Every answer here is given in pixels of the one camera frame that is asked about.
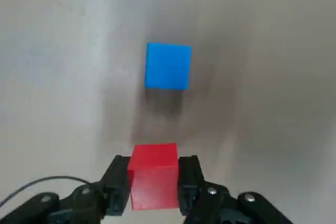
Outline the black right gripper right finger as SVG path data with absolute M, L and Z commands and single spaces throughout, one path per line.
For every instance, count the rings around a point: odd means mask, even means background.
M 234 198 L 227 187 L 207 182 L 196 155 L 178 159 L 178 203 L 184 223 L 292 223 L 268 199 L 253 191 Z

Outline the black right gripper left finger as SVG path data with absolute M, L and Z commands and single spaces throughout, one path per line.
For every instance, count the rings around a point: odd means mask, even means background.
M 102 178 L 86 180 L 68 197 L 45 192 L 35 195 L 2 218 L 2 223 L 101 223 L 122 216 L 130 195 L 130 157 L 117 155 Z

